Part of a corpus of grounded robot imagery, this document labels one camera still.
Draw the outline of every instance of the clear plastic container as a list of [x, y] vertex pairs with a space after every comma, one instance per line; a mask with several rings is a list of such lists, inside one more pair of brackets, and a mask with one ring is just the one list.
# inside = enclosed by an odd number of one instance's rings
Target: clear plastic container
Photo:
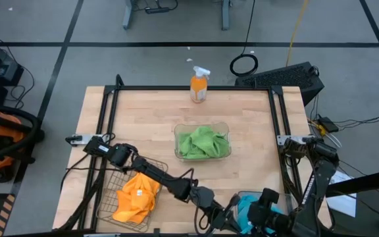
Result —
[[[260, 199], [263, 192], [252, 192], [252, 191], [240, 191], [238, 192], [239, 197], [251, 195]], [[279, 194], [279, 200], [276, 205], [279, 210], [282, 211], [282, 214], [288, 215], [293, 209], [297, 207], [295, 198], [290, 194]], [[238, 219], [238, 205], [234, 206], [234, 217], [235, 220]]]
[[[213, 132], [217, 132], [220, 135], [224, 136], [224, 139], [229, 142], [229, 152], [222, 157], [209, 157], [204, 159], [185, 159], [182, 154], [180, 153], [179, 148], [179, 134], [181, 133], [192, 133], [197, 130], [200, 126], [208, 126], [210, 127]], [[178, 124], [175, 127], [175, 155], [179, 160], [181, 161], [220, 161], [223, 160], [225, 157], [228, 157], [232, 152], [231, 143], [230, 143], [230, 135], [229, 135], [229, 127], [225, 122], [220, 122], [216, 124], [204, 124], [204, 125], [184, 125], [184, 124]]]

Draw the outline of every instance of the wire basket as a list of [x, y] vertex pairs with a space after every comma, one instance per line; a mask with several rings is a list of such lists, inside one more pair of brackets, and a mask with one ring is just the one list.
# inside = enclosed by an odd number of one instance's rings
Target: wire basket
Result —
[[[152, 165], [155, 165], [157, 168], [161, 169], [162, 171], [168, 170], [168, 165], [164, 162], [156, 161], [154, 159], [146, 158], [147, 162], [151, 163]], [[127, 166], [130, 166], [130, 161], [127, 161], [125, 164]], [[105, 183], [105, 187], [103, 188], [103, 195], [102, 200], [98, 207], [97, 212], [97, 218], [106, 221], [111, 224], [115, 224], [117, 226], [121, 226], [130, 230], [134, 230], [136, 232], [146, 232], [149, 229], [149, 224], [151, 220], [151, 213], [154, 211], [150, 211], [149, 214], [144, 218], [143, 222], [140, 224], [136, 224], [133, 222], [120, 222], [116, 221], [112, 218], [113, 213], [118, 209], [118, 198], [116, 196], [117, 190], [122, 190], [124, 185], [135, 175], [137, 174], [136, 171], [129, 171], [127, 174], [124, 174], [122, 172], [113, 171], [111, 177], [109, 178], [109, 181]], [[155, 208], [157, 205], [157, 201], [159, 200], [159, 194], [162, 190], [162, 186], [160, 186], [159, 191], [157, 192], [155, 199]]]

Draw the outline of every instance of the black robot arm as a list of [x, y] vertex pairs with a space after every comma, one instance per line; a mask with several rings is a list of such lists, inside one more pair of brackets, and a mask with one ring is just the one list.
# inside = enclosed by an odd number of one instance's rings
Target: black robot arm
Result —
[[[232, 207], [237, 205], [240, 200], [238, 195], [234, 195], [226, 207], [221, 206], [215, 201], [215, 194], [211, 189], [198, 186], [198, 180], [193, 179], [193, 169], [180, 177], [173, 177], [149, 163], [144, 157], [139, 156], [138, 150], [134, 146], [128, 144], [110, 146], [97, 136], [90, 140], [84, 151], [90, 155], [107, 159], [118, 168], [119, 172], [133, 170], [143, 173], [166, 187], [176, 199], [194, 203], [197, 209], [202, 210], [208, 218], [210, 226], [206, 234], [213, 233], [214, 229], [229, 230], [237, 234], [241, 232], [232, 212]], [[253, 202], [249, 207], [248, 219], [254, 226], [251, 235], [268, 236], [265, 230], [268, 227], [276, 231], [275, 236], [344, 236], [323, 228], [317, 217], [327, 186], [338, 166], [336, 150], [316, 138], [307, 138], [302, 141], [287, 139], [284, 145], [280, 146], [279, 152], [284, 153], [286, 157], [308, 158], [313, 166], [313, 172], [299, 207], [289, 215], [271, 211], [271, 206], [273, 203], [277, 203], [279, 194], [268, 188], [263, 190], [259, 201]], [[126, 166], [130, 157], [131, 165]], [[190, 177], [184, 178], [188, 173], [190, 173]], [[74, 213], [69, 220], [68, 227], [74, 225], [76, 218], [73, 217], [77, 216], [75, 214], [79, 215], [79, 213]]]
[[[100, 155], [106, 158], [113, 166], [119, 168], [120, 172], [129, 170], [140, 172], [162, 184], [176, 199], [194, 203], [207, 217], [210, 226], [206, 234], [212, 233], [214, 229], [229, 230], [235, 233], [241, 231], [232, 211], [232, 207], [238, 204], [239, 197], [234, 195], [226, 207], [221, 206], [219, 202], [215, 201], [215, 194], [211, 189], [198, 186], [198, 180], [192, 177], [193, 169], [180, 177], [173, 177], [147, 162], [144, 157], [139, 156], [138, 150], [134, 146], [128, 144], [109, 146], [97, 136], [90, 140], [84, 151], [90, 155]], [[129, 157], [131, 157], [131, 166], [125, 167]], [[189, 172], [191, 173], [190, 177], [184, 178]]]

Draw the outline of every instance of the white spray nozzle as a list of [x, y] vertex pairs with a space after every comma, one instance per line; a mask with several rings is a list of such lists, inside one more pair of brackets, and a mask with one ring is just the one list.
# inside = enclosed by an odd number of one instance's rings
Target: white spray nozzle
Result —
[[207, 69], [204, 69], [202, 67], [199, 67], [199, 66], [194, 66], [194, 71], [195, 71], [195, 75], [200, 78], [202, 76], [208, 76], [210, 75], [210, 70], [207, 70]]

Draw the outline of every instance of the orange cloth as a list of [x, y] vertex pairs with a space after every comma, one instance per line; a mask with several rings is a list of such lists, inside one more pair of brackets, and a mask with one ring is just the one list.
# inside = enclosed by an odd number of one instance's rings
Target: orange cloth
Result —
[[155, 196], [160, 184], [142, 173], [137, 173], [128, 181], [122, 190], [117, 190], [118, 209], [112, 217], [116, 221], [131, 221], [136, 224], [155, 208]]

